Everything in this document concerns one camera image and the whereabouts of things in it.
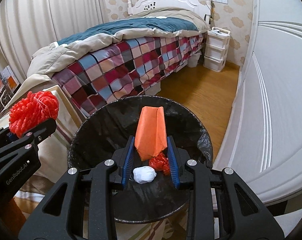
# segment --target beige curtain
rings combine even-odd
[[[3,0],[0,50],[23,82],[38,49],[107,22],[105,11],[104,0]]]

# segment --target black trash bag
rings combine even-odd
[[[68,153],[68,166],[90,169],[115,150],[124,148],[130,135],[135,136],[144,106],[164,108],[167,135],[172,135],[178,148],[188,151],[191,158],[212,168],[213,149],[210,136],[200,120],[179,103],[156,96],[134,96],[114,101],[86,119],[76,132]],[[135,151],[133,168],[148,165]],[[129,180],[125,190],[113,195],[115,221],[144,224],[159,221],[184,207],[188,190],[176,190],[171,176],[162,171],[150,183]]]

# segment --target orange paper box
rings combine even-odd
[[[142,108],[134,146],[142,161],[158,156],[167,148],[167,132],[162,106]]]

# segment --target plaid bed sheet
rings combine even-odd
[[[202,41],[203,34],[124,40],[86,54],[52,79],[90,116],[107,103],[154,86],[198,51]]]

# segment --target silver screw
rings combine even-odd
[[[71,175],[73,175],[73,174],[77,173],[77,171],[78,171],[77,168],[70,168],[68,170],[68,173],[71,174]]]
[[[233,174],[233,169],[231,169],[231,168],[225,168],[224,172],[227,173],[227,174],[229,174],[229,175],[231,175],[231,174]]]
[[[114,164],[114,160],[111,160],[111,159],[106,160],[106,161],[104,162],[104,164],[105,164],[106,166],[111,166],[111,165]]]
[[[188,160],[187,164],[189,164],[190,166],[195,166],[196,165],[196,161],[195,160]]]

